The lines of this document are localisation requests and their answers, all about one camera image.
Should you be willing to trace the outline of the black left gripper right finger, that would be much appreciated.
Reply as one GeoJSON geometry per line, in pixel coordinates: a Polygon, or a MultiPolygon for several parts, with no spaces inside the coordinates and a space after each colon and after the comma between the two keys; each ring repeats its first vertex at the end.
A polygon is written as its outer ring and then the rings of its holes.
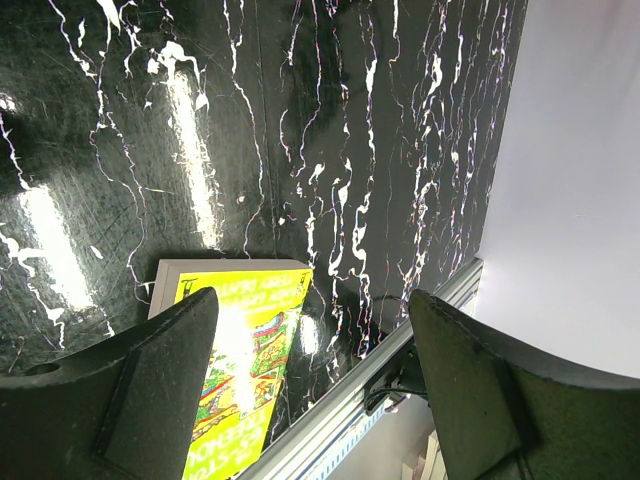
{"type": "Polygon", "coordinates": [[[638,379],[549,354],[425,291],[409,315],[449,478],[638,478],[638,379]]]}

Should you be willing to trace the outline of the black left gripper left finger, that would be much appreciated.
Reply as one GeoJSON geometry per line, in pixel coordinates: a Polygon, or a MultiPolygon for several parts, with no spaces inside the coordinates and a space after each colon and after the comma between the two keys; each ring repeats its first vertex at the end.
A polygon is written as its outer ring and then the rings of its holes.
{"type": "Polygon", "coordinates": [[[154,318],[1,380],[4,479],[179,479],[219,303],[203,288],[154,318]]]}

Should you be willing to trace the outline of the lime green book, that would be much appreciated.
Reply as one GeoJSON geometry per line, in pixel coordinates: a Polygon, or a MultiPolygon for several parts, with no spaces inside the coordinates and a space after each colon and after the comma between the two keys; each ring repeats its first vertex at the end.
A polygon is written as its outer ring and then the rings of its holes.
{"type": "Polygon", "coordinates": [[[313,270],[291,259],[162,259],[149,314],[203,288],[219,314],[183,476],[230,479],[261,456],[313,270]]]}

